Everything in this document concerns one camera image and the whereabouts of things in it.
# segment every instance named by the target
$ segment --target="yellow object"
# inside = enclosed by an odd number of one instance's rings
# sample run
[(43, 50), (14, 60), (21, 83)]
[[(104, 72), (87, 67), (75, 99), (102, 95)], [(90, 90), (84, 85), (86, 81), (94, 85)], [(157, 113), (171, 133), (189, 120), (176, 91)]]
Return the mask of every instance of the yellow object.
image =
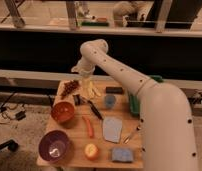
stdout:
[(98, 157), (99, 150), (95, 144), (90, 143), (86, 145), (84, 153), (89, 160), (94, 160)]

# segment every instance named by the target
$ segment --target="wooden table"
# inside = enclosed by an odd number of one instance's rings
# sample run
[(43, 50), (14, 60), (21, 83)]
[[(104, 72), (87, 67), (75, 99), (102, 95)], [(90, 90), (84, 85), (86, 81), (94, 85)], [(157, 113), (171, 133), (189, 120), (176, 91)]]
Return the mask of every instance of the wooden table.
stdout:
[[(61, 81), (57, 96), (55, 98), (55, 104), (60, 101), (69, 101), (74, 105), (72, 95), (69, 95), (65, 99), (61, 100), (61, 92), (63, 91), (64, 82)], [(141, 169), (143, 167), (142, 154), (141, 154), (141, 136), (140, 133), (136, 133), (133, 139), (127, 144), (124, 144), (124, 139), (133, 131), (139, 124), (139, 120), (132, 117), (130, 114), (128, 96), (127, 93), (116, 96), (116, 104), (113, 109), (106, 109), (104, 106), (104, 96), (106, 86), (120, 86), (115, 81), (95, 81), (94, 84), (101, 92), (101, 97), (95, 97), (92, 99), (95, 106), (99, 109), (102, 116), (114, 116), (123, 121), (122, 133), (120, 143), (112, 143), (105, 141), (102, 135), (102, 121), (99, 120), (90, 110), (88, 105), (75, 106), (75, 118), (72, 119), (67, 125), (57, 124), (52, 117), (49, 117), (49, 121), (46, 127), (46, 133), (52, 130), (62, 130), (69, 136), (72, 145), (71, 149), (67, 153), (64, 159), (50, 164), (44, 161), (40, 156), (37, 159), (37, 164), (42, 166), (63, 166), (63, 167), (92, 167), (92, 168), (135, 168)], [(87, 97), (86, 91), (82, 88), (76, 90), (73, 94), (80, 93), (82, 96)], [(95, 136), (93, 139), (88, 138), (87, 127), (82, 119), (82, 116), (87, 116), (94, 128)], [(94, 143), (100, 149), (99, 158), (90, 161), (86, 159), (84, 155), (84, 147), (88, 143)], [(113, 147), (128, 147), (134, 151), (134, 162), (133, 163), (114, 163), (111, 161), (111, 149)]]

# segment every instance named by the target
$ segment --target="carrot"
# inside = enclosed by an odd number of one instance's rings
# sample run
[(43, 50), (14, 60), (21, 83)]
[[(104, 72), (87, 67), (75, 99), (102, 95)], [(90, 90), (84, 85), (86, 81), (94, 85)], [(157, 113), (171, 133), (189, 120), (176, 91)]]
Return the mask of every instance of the carrot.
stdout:
[(86, 122), (89, 138), (93, 138), (94, 137), (94, 130), (92, 128), (92, 124), (91, 124), (89, 118), (87, 118), (86, 116), (82, 116), (82, 118)]

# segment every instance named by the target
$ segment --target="small bowl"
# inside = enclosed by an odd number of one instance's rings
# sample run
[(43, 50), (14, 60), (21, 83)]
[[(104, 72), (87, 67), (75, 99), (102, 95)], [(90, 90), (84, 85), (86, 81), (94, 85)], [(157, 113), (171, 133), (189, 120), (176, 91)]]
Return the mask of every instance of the small bowl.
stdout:
[(69, 102), (59, 102), (53, 106), (51, 111), (52, 118), (62, 124), (74, 117), (74, 106)]
[(39, 154), (48, 162), (56, 162), (62, 159), (70, 147), (70, 140), (63, 131), (54, 130), (47, 133), (40, 141)]

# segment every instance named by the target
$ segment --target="toy food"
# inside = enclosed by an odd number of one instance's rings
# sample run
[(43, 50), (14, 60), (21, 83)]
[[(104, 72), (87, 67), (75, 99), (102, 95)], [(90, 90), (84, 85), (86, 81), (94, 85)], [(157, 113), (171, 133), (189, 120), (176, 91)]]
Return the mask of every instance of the toy food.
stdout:
[(87, 118), (86, 116), (82, 116), (82, 118), (86, 123), (89, 138), (93, 138), (94, 137), (94, 130), (93, 130), (93, 127), (92, 127), (92, 124), (91, 124), (89, 118)]
[(95, 144), (87, 144), (84, 153), (89, 160), (95, 160), (99, 155), (99, 149)]

